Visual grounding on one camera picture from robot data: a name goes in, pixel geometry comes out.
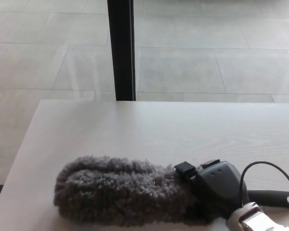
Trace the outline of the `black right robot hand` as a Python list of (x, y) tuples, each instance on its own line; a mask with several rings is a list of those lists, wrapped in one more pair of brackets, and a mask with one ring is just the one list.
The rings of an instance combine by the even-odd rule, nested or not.
[(210, 160), (199, 168), (182, 162), (174, 168), (188, 182), (198, 201), (224, 219), (250, 202), (244, 183), (242, 201), (239, 200), (241, 174), (228, 161)]

